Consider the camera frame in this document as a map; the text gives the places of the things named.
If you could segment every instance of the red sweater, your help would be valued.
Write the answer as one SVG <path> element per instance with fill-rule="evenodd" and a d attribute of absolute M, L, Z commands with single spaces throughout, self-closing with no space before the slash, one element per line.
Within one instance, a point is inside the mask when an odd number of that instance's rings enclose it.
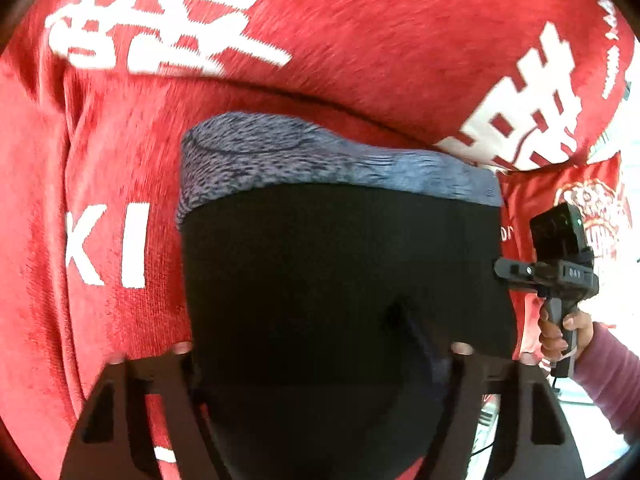
<path fill-rule="evenodd" d="M 38 0 L 0 60 L 0 418 L 17 447 L 57 479 L 105 359 L 190 338 L 188 128 L 244 110 L 518 170 L 581 161 L 632 40 L 609 0 Z"/>

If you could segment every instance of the gray fabric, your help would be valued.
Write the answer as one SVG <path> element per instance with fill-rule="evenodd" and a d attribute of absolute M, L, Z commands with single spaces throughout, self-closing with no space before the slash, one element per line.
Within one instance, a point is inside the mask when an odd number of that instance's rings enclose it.
<path fill-rule="evenodd" d="M 276 184 L 351 184 L 501 206 L 489 170 L 427 150 L 359 144 L 299 118 L 230 112 L 182 140 L 177 221 L 212 200 Z"/>

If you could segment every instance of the red packaging bag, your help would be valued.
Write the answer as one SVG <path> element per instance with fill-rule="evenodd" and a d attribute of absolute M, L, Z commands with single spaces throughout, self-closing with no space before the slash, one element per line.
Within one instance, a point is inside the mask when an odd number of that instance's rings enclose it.
<path fill-rule="evenodd" d="M 588 166 L 556 165 L 527 173 L 499 174 L 500 189 L 505 201 L 502 232 L 511 240 L 502 242 L 503 255 L 526 262 L 536 260 L 529 221 L 536 215 L 568 202 L 580 209 L 584 219 L 587 242 L 593 248 L 594 270 L 600 279 L 600 293 L 580 304 L 595 320 L 615 324 L 620 301 L 616 276 L 625 266 L 630 254 L 625 254 L 624 240 L 632 227 L 631 212 L 620 178 L 621 157 Z M 522 323 L 521 352 L 540 355 L 538 313 L 542 300 L 535 294 L 512 294 L 511 297 Z"/>

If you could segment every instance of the purple sleeve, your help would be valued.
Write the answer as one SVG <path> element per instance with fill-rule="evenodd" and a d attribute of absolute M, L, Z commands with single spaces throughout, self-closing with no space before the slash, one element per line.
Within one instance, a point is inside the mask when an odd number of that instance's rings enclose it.
<path fill-rule="evenodd" d="M 640 436 L 640 360 L 599 323 L 575 364 L 574 380 L 602 410 L 616 433 Z"/>

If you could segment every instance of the human hand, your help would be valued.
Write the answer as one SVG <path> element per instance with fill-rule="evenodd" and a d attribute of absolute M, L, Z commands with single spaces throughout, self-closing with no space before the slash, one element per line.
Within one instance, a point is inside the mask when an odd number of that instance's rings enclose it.
<path fill-rule="evenodd" d="M 559 361 L 563 358 L 562 352 L 567 348 L 567 342 L 562 339 L 562 331 L 560 328 L 548 320 L 549 316 L 546 308 L 540 308 L 540 318 L 538 326 L 540 327 L 540 343 L 542 344 L 542 353 L 549 361 Z M 568 314 L 562 324 L 567 330 L 576 330 L 578 345 L 575 351 L 575 358 L 589 345 L 593 339 L 593 321 L 591 316 L 586 312 L 578 310 L 572 314 Z"/>

